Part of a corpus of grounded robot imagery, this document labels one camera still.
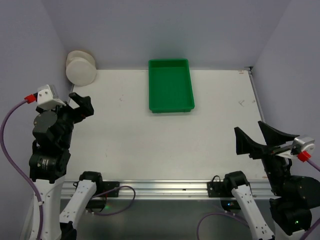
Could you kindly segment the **white mesh laundry bag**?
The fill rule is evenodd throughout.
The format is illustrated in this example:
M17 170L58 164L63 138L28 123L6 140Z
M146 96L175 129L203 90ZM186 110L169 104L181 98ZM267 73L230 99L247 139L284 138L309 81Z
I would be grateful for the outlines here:
M65 73L67 79L75 86L90 85L97 76L96 61L85 51L71 51L67 55Z

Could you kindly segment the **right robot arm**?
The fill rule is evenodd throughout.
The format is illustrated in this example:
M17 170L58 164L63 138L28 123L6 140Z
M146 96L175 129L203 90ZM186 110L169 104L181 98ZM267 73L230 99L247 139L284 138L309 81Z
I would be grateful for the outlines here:
M269 199L275 230L266 224L253 199L250 183L242 171L225 175L223 184L235 197L254 240L305 240L320 224L312 223L311 210L320 205L320 182L310 176L291 174L293 160L311 163L315 140L284 133L259 121L265 144L234 128L237 155L261 160L274 198Z

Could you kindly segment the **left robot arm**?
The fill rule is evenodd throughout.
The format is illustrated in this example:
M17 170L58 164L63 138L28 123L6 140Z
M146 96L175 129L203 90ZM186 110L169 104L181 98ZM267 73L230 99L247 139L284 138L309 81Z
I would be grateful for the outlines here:
M35 140L29 160L29 178L37 189L32 240L75 240L79 220L88 202L104 189L101 173L85 171L79 177L70 202L60 210L74 125L94 114L89 96L72 92L69 97L77 103L77 108L67 102L48 110L36 108L38 115L32 130Z

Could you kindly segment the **aluminium mounting rail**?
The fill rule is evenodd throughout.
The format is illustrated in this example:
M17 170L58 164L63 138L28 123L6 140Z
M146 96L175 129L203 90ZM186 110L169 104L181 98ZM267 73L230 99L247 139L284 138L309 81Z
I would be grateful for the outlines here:
M65 180L61 199L69 200L75 192L73 182ZM249 180L253 198L255 200L268 200L273 198L271 187L266 179ZM209 180L123 180L120 186L131 186L136 192L136 200L213 200L207 191ZM130 200L133 191L122 188L118 191L118 197L107 197L112 200Z

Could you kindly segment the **green plastic tray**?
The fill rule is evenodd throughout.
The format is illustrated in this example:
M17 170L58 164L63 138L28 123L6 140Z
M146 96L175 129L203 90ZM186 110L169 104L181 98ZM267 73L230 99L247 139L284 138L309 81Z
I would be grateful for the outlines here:
M188 113L195 108L189 61L186 58L148 62L149 109L154 114Z

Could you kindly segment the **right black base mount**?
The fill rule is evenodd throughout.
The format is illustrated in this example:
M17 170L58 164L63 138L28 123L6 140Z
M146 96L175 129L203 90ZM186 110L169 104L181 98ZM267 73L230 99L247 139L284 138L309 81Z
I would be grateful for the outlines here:
M219 198L221 207L227 212L239 211L240 205L234 199L230 190L227 190L220 176L215 175L207 184L207 194L209 198Z

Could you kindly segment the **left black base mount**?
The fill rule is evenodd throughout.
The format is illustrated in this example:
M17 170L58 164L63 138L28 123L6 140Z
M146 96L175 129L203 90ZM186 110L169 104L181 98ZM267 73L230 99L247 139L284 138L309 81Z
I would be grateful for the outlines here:
M104 192L108 193L91 199L86 205L86 210L98 210L99 212L101 212L106 207L108 198L117 198L119 196L119 190L113 190L115 188L118 188L119 186L119 181L103 181L102 185L98 187L98 190L93 195L96 196Z

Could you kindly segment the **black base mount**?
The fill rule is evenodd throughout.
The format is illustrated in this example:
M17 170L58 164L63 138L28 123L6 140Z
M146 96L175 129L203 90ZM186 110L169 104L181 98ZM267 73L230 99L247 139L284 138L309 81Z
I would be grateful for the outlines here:
M234 199L230 190L227 190L220 176L215 175L207 184L207 194L209 198L219 198L221 207L227 212L239 211L240 205Z
M115 188L118 188L119 186L119 181L103 181L102 185L98 187L98 190L93 195L96 196L104 192L108 193L91 199L86 205L86 210L98 210L99 212L101 212L106 207L108 198L117 198L119 196L119 190L113 190Z

